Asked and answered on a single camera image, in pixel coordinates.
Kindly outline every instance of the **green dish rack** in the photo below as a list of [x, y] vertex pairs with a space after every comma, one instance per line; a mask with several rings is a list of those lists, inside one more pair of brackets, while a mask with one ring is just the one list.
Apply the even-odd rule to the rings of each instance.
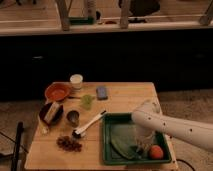
[[[103, 161], [106, 165], [132, 165], [132, 164], [162, 164], [171, 162], [171, 154], [162, 133], [156, 132], [154, 144], [161, 146], [164, 151], [164, 158], [153, 160], [148, 157], [147, 152], [136, 153], [137, 145], [134, 140], [135, 124], [131, 120], [131, 113], [108, 113], [103, 118]], [[126, 147], [126, 153], [134, 154], [135, 157], [127, 159], [112, 145], [111, 138], [119, 139], [123, 142], [122, 147]]]

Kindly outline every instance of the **white cup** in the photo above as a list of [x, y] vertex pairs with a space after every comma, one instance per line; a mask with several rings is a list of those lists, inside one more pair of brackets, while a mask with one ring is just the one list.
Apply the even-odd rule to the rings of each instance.
[[82, 82], [83, 82], [83, 76], [80, 74], [74, 74], [70, 77], [70, 82], [74, 89], [81, 89]]

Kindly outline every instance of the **bottle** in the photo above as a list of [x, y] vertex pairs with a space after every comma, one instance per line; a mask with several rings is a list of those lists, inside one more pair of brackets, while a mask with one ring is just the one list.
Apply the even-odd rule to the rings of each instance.
[[84, 0], [84, 17], [92, 18], [96, 22], [96, 2], [95, 0]]

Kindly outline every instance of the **small cup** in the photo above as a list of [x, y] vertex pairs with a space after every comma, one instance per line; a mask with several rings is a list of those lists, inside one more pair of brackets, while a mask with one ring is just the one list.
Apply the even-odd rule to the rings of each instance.
[[79, 125], [79, 113], [76, 110], [71, 110], [67, 113], [67, 120], [72, 127], [76, 128]]
[[70, 82], [74, 89], [79, 90], [82, 88], [83, 76], [80, 74], [74, 74], [70, 77]]

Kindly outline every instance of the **red bowl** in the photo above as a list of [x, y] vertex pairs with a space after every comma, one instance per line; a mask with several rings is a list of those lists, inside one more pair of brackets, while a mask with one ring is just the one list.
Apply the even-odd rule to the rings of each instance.
[[61, 101], [70, 94], [70, 87], [63, 83], [53, 83], [45, 90], [45, 97], [49, 101]]

